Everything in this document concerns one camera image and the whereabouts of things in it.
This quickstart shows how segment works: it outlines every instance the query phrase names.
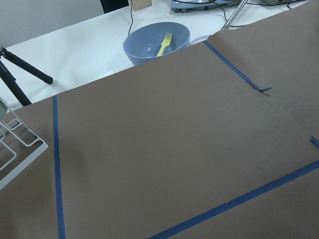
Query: yellow plastic fork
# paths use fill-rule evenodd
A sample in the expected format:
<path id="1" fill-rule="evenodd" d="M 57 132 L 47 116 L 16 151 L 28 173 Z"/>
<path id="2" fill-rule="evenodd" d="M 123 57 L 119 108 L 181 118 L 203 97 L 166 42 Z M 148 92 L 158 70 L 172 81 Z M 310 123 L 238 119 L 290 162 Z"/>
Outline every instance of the yellow plastic fork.
<path id="1" fill-rule="evenodd" d="M 163 52 L 164 52 L 164 49 L 165 47 L 169 46 L 170 45 L 170 41 L 171 41 L 171 35 L 172 33 L 171 32 L 168 32 L 166 33 L 164 39 L 163 39 L 163 42 L 161 43 L 161 47 L 160 47 L 160 50 L 158 52 L 158 55 L 157 56 L 162 56 L 163 55 Z"/>

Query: cable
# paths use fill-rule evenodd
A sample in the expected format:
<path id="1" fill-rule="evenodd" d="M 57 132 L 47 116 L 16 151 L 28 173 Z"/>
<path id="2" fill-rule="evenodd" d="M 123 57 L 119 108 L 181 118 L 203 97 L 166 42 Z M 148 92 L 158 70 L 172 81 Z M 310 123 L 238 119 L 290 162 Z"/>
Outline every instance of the cable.
<path id="1" fill-rule="evenodd" d="M 132 3 L 132 0 L 131 0 L 131 19 L 132 19 L 132 23 L 131 23 L 131 26 L 130 26 L 130 29 L 129 29 L 129 34 L 128 34 L 128 36 L 130 35 L 131 28 L 132 28 L 132 26 L 133 26 L 133 15 L 132 15 L 132 9 L 133 9 L 133 3 Z"/>
<path id="2" fill-rule="evenodd" d="M 218 3 L 216 3 L 215 1 L 216 0 L 208 0 L 206 2 L 189 2 L 189 1 L 181 1 L 181 0 L 172 0 L 172 1 L 175 1 L 175 2 L 180 2 L 180 3 L 187 3 L 187 4 L 208 4 L 208 3 L 213 3 L 215 5 L 217 5 L 218 7 L 220 7 L 222 10 L 223 10 L 223 13 L 224 13 L 224 18 L 225 18 L 225 21 L 227 22 L 227 17 L 226 17 L 226 12 L 225 12 L 225 9 Z M 241 0 L 224 0 L 224 1 L 236 1 L 236 2 L 241 2 Z M 295 3 L 295 2 L 300 2 L 300 1 L 307 1 L 307 0 L 295 0 L 295 1 L 292 1 L 290 3 L 278 3 L 278 4 L 274 4 L 274 5 L 271 5 L 271 4 L 268 4 L 268 3 L 246 3 L 246 4 L 249 4 L 249 5 L 258 5 L 258 6 L 277 6 L 277 5 L 285 5 L 287 4 L 287 7 L 289 9 L 291 9 L 291 7 L 289 6 L 289 4 L 292 4 L 292 3 Z M 246 26 L 246 25 L 239 25 L 239 26 L 232 26 L 230 25 L 231 27 L 234 27 L 234 28 L 237 28 L 237 27 L 242 27 L 242 26 Z"/>

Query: blue painter's tape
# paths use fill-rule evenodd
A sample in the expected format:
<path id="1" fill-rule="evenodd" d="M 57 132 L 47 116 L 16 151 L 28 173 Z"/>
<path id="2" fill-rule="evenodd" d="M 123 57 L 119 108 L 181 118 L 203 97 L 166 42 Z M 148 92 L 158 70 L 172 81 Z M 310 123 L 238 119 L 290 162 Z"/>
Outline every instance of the blue painter's tape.
<path id="1" fill-rule="evenodd" d="M 310 173 L 316 169 L 319 168 L 319 161 L 316 161 L 314 163 L 311 163 L 301 169 L 298 169 L 290 174 L 287 174 L 286 176 L 283 176 L 273 182 L 270 182 L 268 184 L 265 184 L 264 186 L 257 188 L 249 193 L 246 193 L 244 195 L 241 195 L 238 198 L 235 198 L 231 200 L 228 203 L 222 204 L 216 208 L 213 208 L 205 213 L 202 213 L 194 218 L 191 218 L 187 221 L 184 221 L 172 228 L 169 228 L 159 234 L 156 234 L 153 237 L 150 237 L 150 239 L 166 239 L 168 237 L 171 237 L 177 233 L 180 233 L 183 230 L 186 230 L 192 226 L 195 226 L 199 223 L 202 223 L 203 221 L 206 221 L 208 219 L 211 219 L 221 213 L 224 213 L 236 206 L 239 206 L 253 198 L 256 198 L 264 193 L 267 193 L 275 188 L 278 188 L 286 183 L 291 182 L 292 180 L 295 180 L 296 178 L 299 178 L 307 173 Z"/>
<path id="2" fill-rule="evenodd" d="M 217 51 L 216 48 L 214 48 L 211 44 L 209 44 L 207 41 L 203 42 L 205 46 L 208 47 L 209 50 L 211 50 L 219 59 L 221 59 L 230 69 L 232 69 L 238 76 L 240 76 L 245 82 L 247 82 L 249 85 L 251 85 L 253 88 L 255 88 L 259 92 L 264 92 L 267 90 L 270 90 L 271 87 L 260 89 L 252 80 L 250 80 L 244 73 L 242 73 L 236 66 L 234 66 L 229 60 L 226 59 L 219 51 Z"/>
<path id="3" fill-rule="evenodd" d="M 55 170 L 55 197 L 59 239 L 65 239 L 62 183 L 60 169 L 59 127 L 58 127 L 58 103 L 53 96 L 53 135 L 54 135 L 54 170 Z"/>
<path id="4" fill-rule="evenodd" d="M 319 140 L 312 136 L 310 141 L 319 148 Z"/>

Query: electronic device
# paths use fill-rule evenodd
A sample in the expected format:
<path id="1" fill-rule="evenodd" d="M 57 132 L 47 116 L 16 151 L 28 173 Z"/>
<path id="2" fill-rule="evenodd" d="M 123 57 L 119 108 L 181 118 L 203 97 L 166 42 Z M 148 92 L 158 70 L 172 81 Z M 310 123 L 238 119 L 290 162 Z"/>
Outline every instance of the electronic device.
<path id="1" fill-rule="evenodd" d="M 234 6 L 238 5 L 239 1 L 229 1 L 229 0 L 216 0 L 213 2 L 208 2 L 207 0 L 181 0 L 178 1 L 171 1 L 170 8 L 173 12 L 188 12 L 189 10 L 211 10 L 218 8 L 218 5 L 221 6 Z"/>

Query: tripod leg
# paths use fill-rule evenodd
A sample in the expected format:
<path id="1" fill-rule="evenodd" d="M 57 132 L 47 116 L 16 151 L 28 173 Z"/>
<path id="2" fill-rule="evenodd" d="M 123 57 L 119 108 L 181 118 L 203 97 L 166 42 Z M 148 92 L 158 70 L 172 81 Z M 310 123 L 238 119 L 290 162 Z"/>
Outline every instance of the tripod leg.
<path id="1" fill-rule="evenodd" d="M 23 106 L 31 104 L 30 100 L 27 98 L 27 96 L 23 93 L 23 91 L 15 82 L 15 78 L 12 76 L 12 74 L 8 71 L 8 69 L 4 66 L 4 64 L 1 61 L 0 78 L 3 80 L 6 86 L 11 90 L 11 92 Z"/>
<path id="2" fill-rule="evenodd" d="M 13 64 L 21 67 L 25 71 L 31 73 L 32 75 L 36 76 L 37 78 L 43 80 L 45 83 L 51 85 L 53 82 L 53 78 L 44 74 L 42 71 L 39 71 L 35 67 L 31 66 L 29 63 L 23 61 L 21 58 L 17 57 L 16 55 L 12 54 L 11 52 L 7 51 L 5 48 L 2 47 L 2 56 L 11 61 Z"/>

